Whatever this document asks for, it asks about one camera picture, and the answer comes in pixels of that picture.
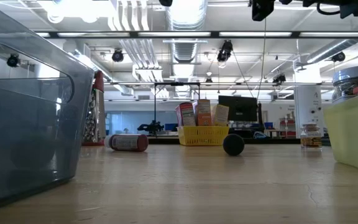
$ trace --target computer monitor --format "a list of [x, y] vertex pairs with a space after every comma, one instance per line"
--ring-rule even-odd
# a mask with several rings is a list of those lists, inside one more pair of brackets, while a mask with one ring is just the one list
[[257, 121], [257, 99], [241, 96], [219, 96], [219, 104], [229, 107], [229, 121]]

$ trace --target bottle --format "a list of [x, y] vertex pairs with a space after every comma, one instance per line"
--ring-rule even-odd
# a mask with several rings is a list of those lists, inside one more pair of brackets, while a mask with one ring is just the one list
[[301, 148], [306, 150], [321, 151], [321, 132], [320, 127], [315, 123], [304, 124], [301, 137]]
[[116, 151], [144, 152], [149, 139], [144, 134], [115, 134], [104, 139], [104, 146]]

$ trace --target table surface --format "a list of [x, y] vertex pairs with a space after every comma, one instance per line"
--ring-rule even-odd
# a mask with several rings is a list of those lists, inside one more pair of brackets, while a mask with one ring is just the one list
[[0, 208], [0, 223], [358, 223], [358, 169], [331, 148], [84, 147], [68, 184]]

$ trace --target yellow container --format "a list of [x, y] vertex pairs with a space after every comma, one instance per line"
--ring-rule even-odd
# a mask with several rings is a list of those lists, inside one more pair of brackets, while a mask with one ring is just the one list
[[181, 126], [179, 141], [184, 146], [221, 146], [229, 133], [229, 127]]
[[358, 96], [324, 110], [335, 160], [358, 167]]

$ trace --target red container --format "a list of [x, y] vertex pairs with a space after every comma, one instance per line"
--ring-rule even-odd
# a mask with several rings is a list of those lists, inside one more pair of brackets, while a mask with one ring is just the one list
[[106, 137], [104, 146], [117, 151], [144, 152], [149, 139], [144, 134], [115, 134]]

